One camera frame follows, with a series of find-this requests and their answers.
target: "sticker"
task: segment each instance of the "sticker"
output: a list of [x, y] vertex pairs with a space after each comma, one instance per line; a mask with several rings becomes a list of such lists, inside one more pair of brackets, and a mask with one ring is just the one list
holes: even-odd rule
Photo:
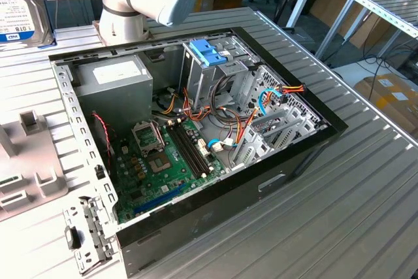
[[30, 39], [35, 26], [24, 0], [0, 0], [0, 42]]
[[115, 65], [105, 65], [93, 70], [93, 74], [99, 84], [123, 80], [124, 78], [131, 78], [132, 76], [141, 75], [135, 62], [126, 61], [117, 63]]
[[393, 86], [392, 82], [389, 81], [387, 78], [382, 78], [378, 81], [380, 82], [381, 85], [385, 86], [386, 88]]
[[229, 53], [229, 51], [228, 50], [225, 50], [225, 51], [223, 51], [223, 52], [218, 52], [218, 54], [219, 55], [221, 55], [221, 56], [228, 56], [228, 55], [230, 55], [230, 53]]
[[401, 93], [400, 91], [397, 92], [397, 93], [392, 93], [392, 95], [394, 95], [395, 98], [398, 99], [399, 101], [407, 101], [408, 100], [406, 95], [404, 93]]

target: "aluminum extrusion table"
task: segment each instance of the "aluminum extrusion table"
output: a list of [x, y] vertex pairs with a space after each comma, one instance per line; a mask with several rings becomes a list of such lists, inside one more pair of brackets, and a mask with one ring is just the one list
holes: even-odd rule
[[380, 50], [378, 57], [381, 57], [386, 52], [401, 32], [405, 32], [413, 38], [418, 37], [418, 0], [347, 0], [321, 46], [318, 48], [315, 54], [316, 58], [320, 59], [323, 56], [354, 2], [362, 5], [364, 8], [349, 28], [344, 37], [345, 39], [355, 32], [368, 11], [377, 14], [380, 18], [398, 28]]
[[[192, 14], [156, 37], [242, 26], [349, 129], [298, 179], [142, 271], [162, 278], [409, 278], [418, 268], [418, 144], [262, 14]], [[92, 189], [47, 55], [100, 47], [93, 27], [57, 31], [58, 45], [1, 52], [0, 122], [35, 109], [54, 138], [68, 195], [0, 223], [2, 278], [78, 278], [61, 209]], [[114, 258], [89, 276], [124, 278]]]

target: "red cable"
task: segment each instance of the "red cable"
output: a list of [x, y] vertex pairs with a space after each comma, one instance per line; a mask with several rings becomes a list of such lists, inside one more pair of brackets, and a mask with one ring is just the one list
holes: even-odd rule
[[109, 141], [109, 134], [107, 132], [106, 124], [98, 114], [91, 114], [91, 115], [100, 121], [105, 131], [104, 134], [106, 135], [107, 156], [108, 156], [108, 164], [109, 164], [109, 169], [110, 169], [110, 141]]

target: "expansion slot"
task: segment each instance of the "expansion slot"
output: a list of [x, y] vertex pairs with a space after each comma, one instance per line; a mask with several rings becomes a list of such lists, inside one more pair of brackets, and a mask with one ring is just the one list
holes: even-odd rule
[[167, 133], [174, 141], [185, 162], [189, 165], [193, 176], [196, 179], [199, 179], [202, 176], [205, 177], [208, 175], [210, 172], [208, 165], [203, 159], [201, 153], [193, 145], [191, 139], [181, 124], [167, 127]]
[[135, 214], [139, 214], [141, 212], [145, 212], [148, 209], [151, 209], [161, 203], [164, 203], [165, 201], [168, 201], [169, 199], [172, 199], [173, 197], [180, 194], [181, 189], [184, 188], [185, 184], [182, 184], [181, 186], [178, 186], [177, 188], [167, 192], [166, 194], [163, 194], [156, 199], [153, 199], [152, 201], [149, 201], [145, 204], [142, 204], [134, 209]]

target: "metal rack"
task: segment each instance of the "metal rack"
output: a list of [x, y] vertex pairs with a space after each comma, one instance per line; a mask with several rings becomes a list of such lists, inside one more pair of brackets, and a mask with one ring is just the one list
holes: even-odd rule
[[418, 0], [347, 0], [321, 46], [318, 48], [318, 51], [315, 54], [316, 58], [320, 59], [323, 56], [354, 2], [362, 5], [364, 8], [348, 30], [344, 37], [345, 39], [349, 38], [350, 35], [355, 32], [368, 11], [377, 14], [379, 17], [398, 28], [395, 34], [381, 49], [378, 57], [385, 53], [401, 32], [405, 32], [413, 38], [418, 37]]

